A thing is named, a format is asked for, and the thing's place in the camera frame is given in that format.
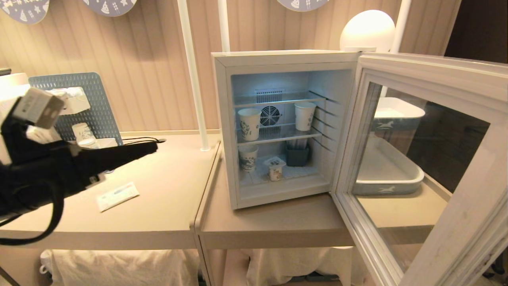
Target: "white fabric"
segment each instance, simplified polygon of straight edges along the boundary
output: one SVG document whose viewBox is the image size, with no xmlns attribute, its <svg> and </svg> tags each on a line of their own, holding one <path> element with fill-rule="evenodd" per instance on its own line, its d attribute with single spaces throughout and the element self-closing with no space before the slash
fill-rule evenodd
<svg viewBox="0 0 508 286">
<path fill-rule="evenodd" d="M 52 286 L 198 285 L 195 249 L 45 250 L 41 263 L 53 275 Z"/>
<path fill-rule="evenodd" d="M 317 271 L 336 274 L 343 286 L 363 285 L 364 267 L 353 247 L 244 250 L 250 256 L 247 286 L 270 286 Z"/>
</svg>

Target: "striped wallpaper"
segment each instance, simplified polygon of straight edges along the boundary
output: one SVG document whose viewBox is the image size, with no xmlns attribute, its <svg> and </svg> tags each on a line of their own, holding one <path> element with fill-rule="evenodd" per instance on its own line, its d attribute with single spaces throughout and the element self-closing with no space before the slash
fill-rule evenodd
<svg viewBox="0 0 508 286">
<path fill-rule="evenodd" d="M 401 0 L 330 0 L 305 13 L 276 0 L 228 0 L 231 50 L 339 49 L 354 15 L 397 19 Z M 412 2 L 401 52 L 443 55 L 460 0 Z M 188 0 L 207 128 L 217 128 L 210 52 L 220 51 L 216 0 Z M 24 25 L 0 13 L 0 67 L 29 76 L 98 72 L 121 131 L 197 129 L 176 0 L 141 0 L 108 18 L 81 0 L 51 0 Z"/>
</svg>

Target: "paper cup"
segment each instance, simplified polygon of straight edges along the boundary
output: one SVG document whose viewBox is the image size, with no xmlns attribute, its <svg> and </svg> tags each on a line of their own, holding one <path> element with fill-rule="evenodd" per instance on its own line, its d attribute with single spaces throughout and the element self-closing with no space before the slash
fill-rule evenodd
<svg viewBox="0 0 508 286">
<path fill-rule="evenodd" d="M 101 145 L 95 138 L 88 138 L 81 141 L 78 141 L 78 146 L 88 149 L 100 149 Z"/>
<path fill-rule="evenodd" d="M 259 138 L 261 110 L 255 108 L 245 108 L 238 111 L 238 115 L 240 115 L 242 138 L 246 141 L 257 140 Z"/>
<path fill-rule="evenodd" d="M 312 102 L 295 103 L 296 129 L 300 131 L 309 131 L 314 118 L 316 105 Z"/>
<path fill-rule="evenodd" d="M 76 142 L 81 142 L 85 139 L 95 139 L 90 127 L 86 123 L 78 123 L 72 126 L 72 131 L 76 137 Z"/>
<path fill-rule="evenodd" d="M 238 153 L 240 153 L 240 168 L 247 173 L 256 170 L 256 159 L 258 158 L 258 146 L 246 145 L 239 146 Z"/>
</svg>

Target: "white table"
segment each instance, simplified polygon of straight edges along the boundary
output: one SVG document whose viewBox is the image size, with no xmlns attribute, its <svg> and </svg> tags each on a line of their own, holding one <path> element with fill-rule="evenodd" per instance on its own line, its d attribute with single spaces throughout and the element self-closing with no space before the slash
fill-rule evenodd
<svg viewBox="0 0 508 286">
<path fill-rule="evenodd" d="M 46 248 L 130 250 L 198 249 L 194 221 L 217 153 L 201 152 L 198 135 L 155 136 L 167 141 L 147 155 L 106 175 L 106 181 L 66 198 L 62 220 L 46 239 L 23 247 L 0 247 L 0 266 L 20 285 L 47 285 L 38 273 Z M 134 182 L 140 196 L 99 212 L 96 196 Z M 33 237 L 51 217 L 47 205 L 0 228 L 0 237 Z"/>
<path fill-rule="evenodd" d="M 213 286 L 244 283 L 248 263 L 237 249 L 354 246 L 329 194 L 231 210 L 224 164 L 221 160 L 212 170 L 215 177 L 207 185 L 196 218 Z M 447 203 L 428 179 L 406 197 L 360 197 L 359 201 L 380 231 L 396 234 L 402 244 L 423 243 Z"/>
</svg>

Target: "white tray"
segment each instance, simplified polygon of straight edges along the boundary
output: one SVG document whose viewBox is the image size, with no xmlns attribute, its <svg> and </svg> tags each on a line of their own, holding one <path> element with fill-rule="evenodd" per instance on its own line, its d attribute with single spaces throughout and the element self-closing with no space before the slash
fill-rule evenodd
<svg viewBox="0 0 508 286">
<path fill-rule="evenodd" d="M 410 194 L 423 180 L 422 169 L 390 143 L 369 137 L 353 193 L 357 195 Z"/>
<path fill-rule="evenodd" d="M 381 97 L 371 131 L 415 130 L 425 111 L 402 99 Z"/>
</svg>

